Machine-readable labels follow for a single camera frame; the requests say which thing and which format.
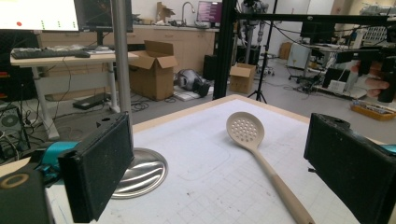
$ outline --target person's hand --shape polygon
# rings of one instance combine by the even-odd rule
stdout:
[[[377,97],[382,90],[387,89],[389,87],[389,83],[381,79],[381,77],[383,76],[383,72],[381,72],[381,66],[382,63],[372,62],[369,74],[373,76],[367,77],[367,79],[364,82],[370,88],[370,90],[367,91],[367,95],[369,97]],[[359,71],[359,67],[360,67],[360,63],[356,64],[355,66],[352,66],[350,70],[351,72],[357,73]]]

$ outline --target desk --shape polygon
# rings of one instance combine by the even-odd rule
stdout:
[[[226,120],[236,111],[261,120],[259,151],[316,223],[358,223],[307,171],[308,118],[239,95],[134,125],[134,146],[165,156],[168,175],[149,194],[110,200],[97,223],[294,223],[259,164],[227,134]],[[16,169],[11,166],[0,167],[0,174]],[[47,193],[57,223],[73,223],[64,185]]]
[[[137,56],[128,53],[128,59],[136,59]],[[33,79],[35,81],[35,89],[37,91],[38,101],[41,105],[43,113],[43,124],[46,128],[49,140],[59,139],[53,119],[47,108],[45,99],[46,94],[53,94],[67,91],[81,91],[98,87],[110,86],[111,89],[111,109],[120,112],[117,106],[116,81],[114,77],[113,63],[116,61],[114,54],[97,54],[91,55],[91,58],[75,58],[75,57],[59,57],[59,58],[40,58],[40,59],[19,59],[16,60],[12,56],[10,58],[11,65],[19,67],[31,67],[33,71]],[[87,63],[107,63],[108,71],[104,73],[61,76],[61,77],[41,77],[38,67],[67,65],[73,66]]]

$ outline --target wooden handle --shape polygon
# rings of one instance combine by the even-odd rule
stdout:
[[[303,204],[298,200],[298,198],[291,192],[289,187],[283,182],[276,171],[271,167],[271,165],[265,160],[262,154],[258,150],[250,150],[256,157],[262,169],[270,176],[271,183],[279,194],[282,202],[289,209],[289,212],[293,216],[294,220],[299,224],[314,224],[314,219],[306,211]]]
[[[297,223],[314,224],[314,219],[306,211],[298,198],[291,192],[289,187],[283,182],[279,175],[272,176],[272,183],[276,188],[277,193],[282,198],[283,203],[288,207],[289,212],[294,217]]]

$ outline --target keyboard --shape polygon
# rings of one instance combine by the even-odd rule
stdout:
[[[70,57],[81,55],[85,53],[82,49],[74,50],[35,50],[35,51],[18,51],[11,53],[14,59],[35,59],[35,58],[56,58],[56,57]]]

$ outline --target mouse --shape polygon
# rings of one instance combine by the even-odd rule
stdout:
[[[75,55],[75,58],[91,58],[91,54],[88,52],[81,52]]]

